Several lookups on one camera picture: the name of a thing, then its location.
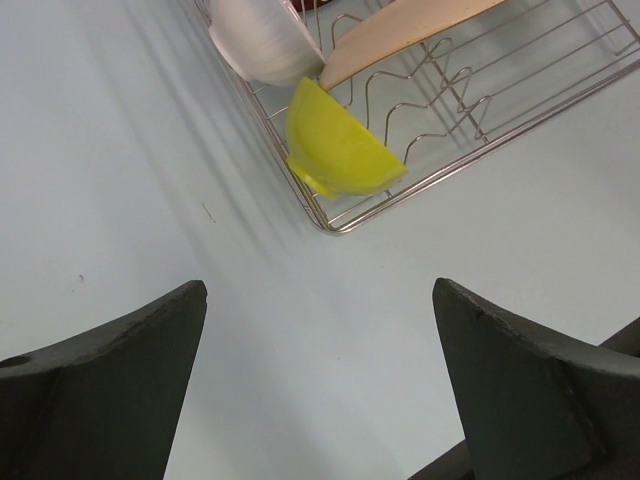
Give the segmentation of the beige oval bird plate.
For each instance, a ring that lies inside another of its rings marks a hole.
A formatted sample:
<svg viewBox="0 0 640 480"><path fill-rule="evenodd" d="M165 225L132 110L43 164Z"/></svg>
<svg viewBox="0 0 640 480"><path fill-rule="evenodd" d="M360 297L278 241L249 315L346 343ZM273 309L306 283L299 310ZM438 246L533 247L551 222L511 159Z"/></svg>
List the beige oval bird plate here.
<svg viewBox="0 0 640 480"><path fill-rule="evenodd" d="M501 0L397 0L336 42L319 85L331 90L376 63L476 17Z"/></svg>

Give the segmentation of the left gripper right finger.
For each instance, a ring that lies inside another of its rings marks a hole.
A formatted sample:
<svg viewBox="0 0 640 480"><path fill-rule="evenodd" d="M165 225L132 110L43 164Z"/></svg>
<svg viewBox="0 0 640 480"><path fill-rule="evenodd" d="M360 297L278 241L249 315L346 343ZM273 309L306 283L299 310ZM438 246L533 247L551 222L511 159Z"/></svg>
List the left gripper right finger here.
<svg viewBox="0 0 640 480"><path fill-rule="evenodd" d="M637 321L591 345L450 279L432 301L475 478L638 478Z"/></svg>

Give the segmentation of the white ceramic bowl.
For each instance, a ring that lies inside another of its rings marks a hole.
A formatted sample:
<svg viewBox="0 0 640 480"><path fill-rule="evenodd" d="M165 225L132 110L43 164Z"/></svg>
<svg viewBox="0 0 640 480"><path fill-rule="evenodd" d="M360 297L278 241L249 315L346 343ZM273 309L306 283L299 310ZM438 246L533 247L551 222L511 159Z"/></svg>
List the white ceramic bowl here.
<svg viewBox="0 0 640 480"><path fill-rule="evenodd" d="M246 81L294 86L325 67L317 42L289 1L216 0L208 10L215 47Z"/></svg>

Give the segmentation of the red rimmed round plate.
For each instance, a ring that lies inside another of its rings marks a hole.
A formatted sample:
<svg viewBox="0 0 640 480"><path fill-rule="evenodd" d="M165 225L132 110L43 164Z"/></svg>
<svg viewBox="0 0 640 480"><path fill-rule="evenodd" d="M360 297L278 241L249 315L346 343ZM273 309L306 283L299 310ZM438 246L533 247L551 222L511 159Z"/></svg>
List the red rimmed round plate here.
<svg viewBox="0 0 640 480"><path fill-rule="evenodd" d="M304 12L320 8L332 0L290 0L297 12Z"/></svg>

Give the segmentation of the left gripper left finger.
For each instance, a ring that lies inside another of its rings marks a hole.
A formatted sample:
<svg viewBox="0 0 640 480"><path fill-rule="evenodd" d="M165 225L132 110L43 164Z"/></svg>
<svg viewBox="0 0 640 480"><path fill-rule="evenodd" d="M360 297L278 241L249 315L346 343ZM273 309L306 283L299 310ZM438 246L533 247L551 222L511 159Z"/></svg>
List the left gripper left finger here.
<svg viewBox="0 0 640 480"><path fill-rule="evenodd" d="M207 312L189 281L1 363L4 479L161 479Z"/></svg>

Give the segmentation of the lime green bowl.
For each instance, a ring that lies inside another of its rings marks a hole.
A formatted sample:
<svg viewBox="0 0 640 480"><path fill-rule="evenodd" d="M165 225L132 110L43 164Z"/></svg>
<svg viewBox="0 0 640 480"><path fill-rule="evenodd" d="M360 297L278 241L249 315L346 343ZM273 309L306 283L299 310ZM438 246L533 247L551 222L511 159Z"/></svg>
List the lime green bowl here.
<svg viewBox="0 0 640 480"><path fill-rule="evenodd" d="M289 103L285 135L291 171L330 200L378 194L408 173L383 143L307 77Z"/></svg>

